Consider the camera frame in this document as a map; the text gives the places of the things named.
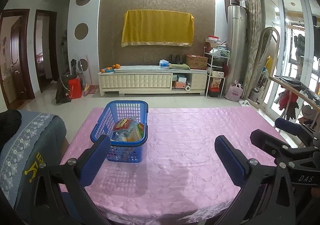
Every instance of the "tile floor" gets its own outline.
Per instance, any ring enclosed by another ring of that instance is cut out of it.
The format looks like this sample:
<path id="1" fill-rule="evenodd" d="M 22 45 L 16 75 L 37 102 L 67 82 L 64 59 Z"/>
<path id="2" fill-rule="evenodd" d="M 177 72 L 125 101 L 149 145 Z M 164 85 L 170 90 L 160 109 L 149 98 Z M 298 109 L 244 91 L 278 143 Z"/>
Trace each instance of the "tile floor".
<path id="1" fill-rule="evenodd" d="M 37 96 L 34 100 L 28 101 L 21 108 L 26 111 L 36 111 L 56 114 L 60 116 L 67 127 L 66 138 L 69 143 L 72 141 L 76 132 L 85 121 L 91 110 L 95 107 L 104 108 L 113 100 L 144 100 L 150 108 L 217 108 L 217 107 L 240 107 L 238 102 L 228 101 L 224 98 L 210 98 L 200 95 L 125 95 L 119 96 L 118 93 L 107 93 L 100 97 L 99 91 L 93 95 L 88 95 L 80 99 L 72 100 L 66 104 L 56 104 L 56 84 L 49 87 Z M 272 126 L 274 122 L 263 112 L 258 111 Z M 286 134 L 281 135 L 292 146 L 297 147 L 293 140 Z"/>

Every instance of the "wooden door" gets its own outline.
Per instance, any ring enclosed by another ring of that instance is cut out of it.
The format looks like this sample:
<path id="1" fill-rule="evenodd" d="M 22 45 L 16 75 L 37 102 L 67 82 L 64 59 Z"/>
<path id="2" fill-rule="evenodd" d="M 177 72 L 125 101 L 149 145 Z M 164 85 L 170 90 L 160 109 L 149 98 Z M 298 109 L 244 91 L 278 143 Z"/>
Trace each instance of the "wooden door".
<path id="1" fill-rule="evenodd" d="M 16 88 L 17 99 L 27 99 L 21 70 L 21 17 L 11 27 L 11 71 Z"/>

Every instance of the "sliding glass door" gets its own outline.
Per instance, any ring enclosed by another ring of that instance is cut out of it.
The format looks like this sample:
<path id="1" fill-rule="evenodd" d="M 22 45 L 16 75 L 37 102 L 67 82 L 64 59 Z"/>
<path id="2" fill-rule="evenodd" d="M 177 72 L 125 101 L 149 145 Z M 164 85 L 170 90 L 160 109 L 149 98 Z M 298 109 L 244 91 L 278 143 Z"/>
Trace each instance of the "sliding glass door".
<path id="1" fill-rule="evenodd" d="M 320 15 L 320 8 L 316 5 L 314 0 L 261 0 L 263 26 L 274 27 L 280 34 L 280 48 L 273 75 L 294 77 L 307 86 L 311 85 L 312 90 L 316 89 L 319 82 L 319 74 L 315 74 L 319 72 L 319 62 L 317 57 L 314 57 L 312 21 L 314 13 Z M 283 91 L 284 89 L 274 82 L 271 82 L 267 91 L 263 107 L 273 119 L 278 118 L 283 112 L 275 102 L 279 93 Z M 297 118 L 302 103 L 303 101 L 298 101 Z"/>

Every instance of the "black pillow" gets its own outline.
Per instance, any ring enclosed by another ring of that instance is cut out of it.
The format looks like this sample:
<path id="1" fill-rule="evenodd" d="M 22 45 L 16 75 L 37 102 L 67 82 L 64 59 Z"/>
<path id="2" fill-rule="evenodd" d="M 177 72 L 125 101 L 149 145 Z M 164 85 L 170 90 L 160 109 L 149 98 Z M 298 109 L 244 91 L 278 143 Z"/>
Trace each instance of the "black pillow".
<path id="1" fill-rule="evenodd" d="M 0 152 L 4 144 L 17 133 L 21 125 L 21 113 L 7 110 L 0 113 Z"/>

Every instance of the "blue plastic basket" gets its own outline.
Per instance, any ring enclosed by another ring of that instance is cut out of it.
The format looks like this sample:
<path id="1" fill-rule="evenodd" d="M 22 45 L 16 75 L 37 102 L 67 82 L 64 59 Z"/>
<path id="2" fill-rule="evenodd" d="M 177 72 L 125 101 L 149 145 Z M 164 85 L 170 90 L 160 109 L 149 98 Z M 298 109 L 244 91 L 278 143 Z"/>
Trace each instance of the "blue plastic basket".
<path id="1" fill-rule="evenodd" d="M 137 117 L 144 125 L 143 138 L 136 142 L 111 141 L 109 161 L 139 163 L 142 161 L 143 145 L 148 138 L 148 104 L 143 101 L 112 101 L 107 104 L 98 123 L 91 132 L 90 139 L 95 143 L 101 135 L 112 138 L 113 127 L 120 119 Z"/>

